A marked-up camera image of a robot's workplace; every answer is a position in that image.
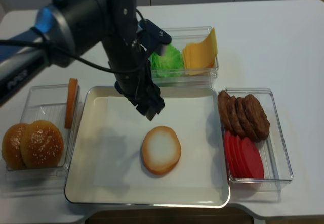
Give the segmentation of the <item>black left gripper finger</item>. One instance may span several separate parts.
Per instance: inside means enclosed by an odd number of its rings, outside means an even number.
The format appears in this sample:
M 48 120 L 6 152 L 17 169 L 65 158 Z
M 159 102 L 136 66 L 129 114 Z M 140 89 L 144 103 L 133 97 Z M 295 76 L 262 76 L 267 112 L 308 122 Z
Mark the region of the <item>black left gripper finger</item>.
M 159 109 L 150 107 L 147 110 L 145 116 L 149 121 L 151 121 L 155 117 L 156 114 L 159 114 Z

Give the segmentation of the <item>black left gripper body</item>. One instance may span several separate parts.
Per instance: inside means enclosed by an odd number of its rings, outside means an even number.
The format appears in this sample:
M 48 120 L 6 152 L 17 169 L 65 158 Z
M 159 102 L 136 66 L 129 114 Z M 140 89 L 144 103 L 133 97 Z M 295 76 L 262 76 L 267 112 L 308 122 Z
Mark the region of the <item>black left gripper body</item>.
M 107 0 L 107 5 L 111 26 L 102 44 L 116 77 L 115 89 L 140 114 L 145 115 L 150 107 L 160 113 L 165 103 L 152 81 L 147 51 L 137 37 L 136 0 Z

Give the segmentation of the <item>black blue left robot arm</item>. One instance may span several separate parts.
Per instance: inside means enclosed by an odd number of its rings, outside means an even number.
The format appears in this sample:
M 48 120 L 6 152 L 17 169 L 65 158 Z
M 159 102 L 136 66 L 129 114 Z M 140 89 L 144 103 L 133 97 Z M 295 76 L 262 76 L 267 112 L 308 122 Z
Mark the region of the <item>black blue left robot arm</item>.
M 171 37 L 137 9 L 137 0 L 52 0 L 33 27 L 1 41 L 1 103 L 42 70 L 80 61 L 115 75 L 115 89 L 152 120 L 165 106 L 150 56 Z

